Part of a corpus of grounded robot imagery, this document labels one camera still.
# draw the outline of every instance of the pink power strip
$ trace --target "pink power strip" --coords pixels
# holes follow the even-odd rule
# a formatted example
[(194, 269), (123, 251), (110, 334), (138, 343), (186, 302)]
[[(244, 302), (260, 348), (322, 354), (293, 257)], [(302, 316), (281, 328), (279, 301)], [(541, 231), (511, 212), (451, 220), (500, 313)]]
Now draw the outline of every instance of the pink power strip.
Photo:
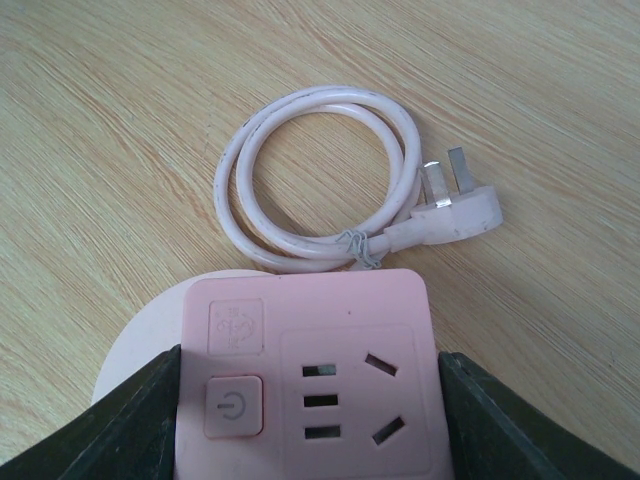
[(181, 368), (179, 480), (453, 479), (414, 272), (201, 280)]

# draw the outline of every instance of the diagonal slot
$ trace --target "diagonal slot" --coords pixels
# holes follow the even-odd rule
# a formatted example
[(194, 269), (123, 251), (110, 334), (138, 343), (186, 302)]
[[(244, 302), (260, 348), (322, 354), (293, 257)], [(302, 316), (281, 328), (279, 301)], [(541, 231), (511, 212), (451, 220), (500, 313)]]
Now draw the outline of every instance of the diagonal slot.
[(307, 440), (317, 440), (320, 438), (340, 438), (340, 425), (329, 425), (327, 427), (307, 427), (304, 429), (304, 438)]
[(391, 435), (396, 433), (398, 430), (400, 430), (404, 426), (405, 426), (404, 420), (398, 417), (394, 421), (392, 421), (388, 425), (385, 425), (376, 433), (374, 433), (371, 438), (373, 438), (373, 441), (376, 442), (376, 445), (380, 445), (383, 442), (386, 442)]
[(337, 395), (308, 395), (304, 397), (304, 406), (307, 408), (330, 407), (337, 404)]
[(310, 365), (308, 367), (302, 367), (303, 377), (325, 377), (335, 374), (335, 365)]
[(396, 372), (398, 371), (398, 367), (391, 365), (390, 363), (381, 360), (375, 355), (368, 354), (367, 358), (365, 358), (365, 363), (368, 363), (372, 367), (376, 367), (378, 370), (382, 370), (384, 373), (388, 373), (392, 377), (396, 376)]

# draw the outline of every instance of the white cable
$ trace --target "white cable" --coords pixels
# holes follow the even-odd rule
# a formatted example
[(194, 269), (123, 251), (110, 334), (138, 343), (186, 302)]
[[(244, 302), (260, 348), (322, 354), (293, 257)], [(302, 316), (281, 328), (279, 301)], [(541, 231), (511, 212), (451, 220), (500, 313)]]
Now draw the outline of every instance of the white cable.
[[(391, 122), (404, 145), (404, 155), (393, 131), (373, 112), (360, 105), (376, 109)], [(375, 263), (389, 250), (397, 250), (394, 247), (399, 235), (404, 235), (403, 228), (413, 222), (413, 219), (409, 219), (420, 194), (418, 172), (421, 146), (418, 129), (407, 111), (388, 97), (359, 88), (321, 86), (294, 92), (264, 107), (236, 132), (222, 154), (213, 182), (213, 201), (225, 233), (245, 255), (273, 270), (287, 273), (322, 272), (345, 265), (354, 256), (359, 256), (354, 254), (353, 245), (348, 239), (341, 240), (340, 233), (325, 237), (303, 237), (282, 230), (260, 209), (253, 191), (253, 166), (267, 137), (286, 121), (317, 112), (346, 115), (364, 123), (380, 138), (389, 156), (390, 179), (384, 203), (371, 217), (351, 230), (368, 237), (366, 245), (360, 242), (359, 251), (372, 256)], [(238, 226), (228, 197), (231, 170), (236, 162), (238, 196), (249, 221), (267, 241), (298, 258), (276, 255), (259, 247)], [(399, 224), (399, 230), (388, 232), (387, 227), (396, 224)], [(412, 228), (409, 233), (416, 240), (401, 238), (403, 247), (409, 243), (428, 243), (428, 238), (420, 237), (415, 226)]]

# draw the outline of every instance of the wood grain surface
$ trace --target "wood grain surface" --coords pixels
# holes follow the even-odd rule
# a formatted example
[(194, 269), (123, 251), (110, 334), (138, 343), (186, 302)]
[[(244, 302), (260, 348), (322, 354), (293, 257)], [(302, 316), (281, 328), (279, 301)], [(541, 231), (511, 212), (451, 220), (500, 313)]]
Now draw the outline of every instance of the wood grain surface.
[[(0, 461), (83, 411), (155, 295), (255, 268), (211, 179), (256, 109), (325, 83), (385, 93), (427, 159), (458, 144), (505, 224), (390, 255), (427, 282), (438, 347), (640, 469), (637, 0), (1, 0)], [(260, 154), (261, 204), (297, 232), (373, 213), (377, 139), (310, 115)]]

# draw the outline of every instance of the switch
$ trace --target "switch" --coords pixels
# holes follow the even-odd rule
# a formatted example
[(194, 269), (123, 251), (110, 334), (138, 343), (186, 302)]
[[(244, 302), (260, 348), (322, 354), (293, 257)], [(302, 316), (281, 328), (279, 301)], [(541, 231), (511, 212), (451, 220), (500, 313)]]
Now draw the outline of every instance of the switch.
[(259, 377), (214, 377), (207, 382), (204, 434), (208, 438), (248, 437), (261, 430)]

